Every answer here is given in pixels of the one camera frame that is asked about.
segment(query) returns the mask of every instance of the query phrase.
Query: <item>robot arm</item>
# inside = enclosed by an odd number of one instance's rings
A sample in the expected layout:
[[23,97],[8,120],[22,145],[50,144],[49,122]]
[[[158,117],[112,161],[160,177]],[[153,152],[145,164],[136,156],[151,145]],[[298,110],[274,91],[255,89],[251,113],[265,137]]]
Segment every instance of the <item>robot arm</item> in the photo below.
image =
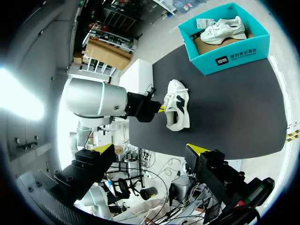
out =
[[73,78],[67,88],[67,105],[79,116],[132,116],[151,122],[161,107],[151,101],[154,92],[152,88],[146,95],[127,93],[123,87]]
[[[193,183],[174,180],[171,188],[174,190],[173,199],[184,200],[184,209],[180,214],[167,217],[168,224],[182,224],[185,218],[214,196],[225,207],[220,212],[220,204],[209,204],[205,209],[204,223],[211,225],[243,225],[250,223],[256,216],[255,207],[261,205],[274,188],[274,180],[258,178],[250,183],[244,182],[244,173],[234,170],[224,161],[224,154],[215,150],[208,151],[197,146],[187,145],[185,160],[190,173],[195,174]],[[19,187],[29,193],[38,209],[52,221],[62,224],[98,224],[99,218],[84,213],[73,206],[76,200],[81,200],[94,182],[100,182],[104,173],[115,161],[114,145],[102,151],[81,150],[75,154],[76,160],[63,171],[55,171],[54,180],[41,171],[27,172],[18,178]],[[188,193],[199,185],[205,185],[195,200],[190,201]],[[102,218],[109,218],[106,203],[96,209]]]

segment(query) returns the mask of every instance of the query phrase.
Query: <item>table surface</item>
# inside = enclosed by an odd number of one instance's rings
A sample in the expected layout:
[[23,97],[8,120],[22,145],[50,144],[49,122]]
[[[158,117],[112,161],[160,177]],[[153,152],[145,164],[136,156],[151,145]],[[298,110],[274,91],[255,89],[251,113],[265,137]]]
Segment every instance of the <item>table surface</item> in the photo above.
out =
[[268,59],[204,76],[191,62],[185,46],[153,64],[153,100],[163,103],[168,83],[181,81],[189,89],[190,128],[166,128],[164,112],[152,122],[129,119],[134,146],[185,156],[186,143],[218,149],[226,159],[263,156],[282,149],[286,137],[283,95]]

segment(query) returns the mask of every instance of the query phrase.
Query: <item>box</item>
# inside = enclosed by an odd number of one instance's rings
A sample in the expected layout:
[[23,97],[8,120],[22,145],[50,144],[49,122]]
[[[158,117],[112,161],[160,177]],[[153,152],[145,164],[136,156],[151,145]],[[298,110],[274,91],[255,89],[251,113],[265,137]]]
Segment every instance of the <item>box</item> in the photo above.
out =
[[75,52],[73,57],[74,63],[82,64],[82,57],[81,52]]
[[130,59],[125,56],[90,41],[86,46],[85,54],[92,59],[106,63],[119,70],[125,69],[130,62]]
[[[209,45],[201,41],[197,19],[233,19],[239,16],[246,26],[245,40],[226,39],[221,45]],[[247,11],[235,3],[213,8],[179,26],[189,60],[204,74],[231,68],[268,57],[270,35]]]
[[95,43],[95,44],[100,45],[102,47],[105,47],[105,48],[107,48],[109,50],[112,50],[113,52],[115,52],[117,54],[120,54],[120,55],[123,55],[123,56],[125,56],[128,59],[132,58],[132,54],[131,53],[125,52],[122,49],[119,49],[119,48],[117,48],[115,46],[112,46],[112,45],[110,45],[108,43],[105,43],[103,41],[97,41],[97,40],[90,39],[89,42]]

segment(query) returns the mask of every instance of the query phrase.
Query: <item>shoe box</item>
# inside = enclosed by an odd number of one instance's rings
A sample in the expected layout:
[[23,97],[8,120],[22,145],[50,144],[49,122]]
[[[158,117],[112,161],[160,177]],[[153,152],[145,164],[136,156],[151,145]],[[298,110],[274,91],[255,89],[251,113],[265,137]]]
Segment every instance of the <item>shoe box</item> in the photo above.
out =
[[[200,34],[205,30],[205,27],[199,26],[199,24],[208,26],[210,21],[234,19],[237,15],[245,24],[247,39],[227,38],[220,45],[209,45],[200,39]],[[179,30],[190,62],[204,75],[265,59],[269,54],[269,33],[252,15],[235,3],[222,5],[201,13],[182,23]]]

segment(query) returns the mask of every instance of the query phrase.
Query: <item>floor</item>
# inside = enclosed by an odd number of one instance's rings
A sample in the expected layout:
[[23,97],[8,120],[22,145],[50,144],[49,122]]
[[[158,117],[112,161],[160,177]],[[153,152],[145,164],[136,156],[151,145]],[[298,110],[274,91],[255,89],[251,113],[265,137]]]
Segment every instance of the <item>floor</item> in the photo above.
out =
[[[200,4],[197,8],[190,10],[184,15],[178,15],[177,17],[173,16],[171,18],[161,18],[153,25],[149,24],[149,26],[144,27],[142,31],[143,36],[139,39],[139,47],[135,51],[129,66],[136,59],[144,59],[150,63],[155,63],[183,44],[182,37],[177,28],[179,24],[199,13],[229,2],[236,2],[246,9],[270,33],[269,61],[276,72],[278,82],[284,95],[287,122],[288,124],[292,124],[289,126],[287,132],[290,133],[300,128],[300,126],[297,125],[300,121],[300,100],[298,97],[300,94],[300,77],[298,76],[300,68],[297,63],[299,56],[288,36],[280,28],[276,19],[257,0],[209,0],[207,3]],[[112,82],[114,84],[118,84],[118,76],[115,76]],[[115,143],[122,144],[122,141],[124,140],[122,127],[120,130],[115,132],[113,140]],[[296,156],[298,154],[299,145],[299,139],[296,139],[285,144],[280,152],[263,157],[241,160],[240,170],[245,172],[246,182],[249,182],[254,177],[258,177],[260,179],[271,177],[275,180],[276,186],[273,193],[265,204],[258,209],[261,215],[263,215],[263,213],[271,206],[278,194],[284,188],[286,182],[289,181],[297,158]],[[163,171],[163,165],[172,157],[173,156],[156,153],[156,161],[154,166],[151,168],[151,171],[154,173]],[[166,165],[165,167],[180,170],[181,165],[179,162],[174,160],[172,165]],[[176,177],[176,172],[172,171],[171,176],[162,172],[160,176],[168,186],[174,177]],[[165,195],[165,188],[160,182],[161,181],[159,179],[146,178],[147,186],[158,187],[158,195],[156,198],[161,198]],[[135,197],[128,201],[127,204],[137,204],[142,201],[143,200],[140,197]]]

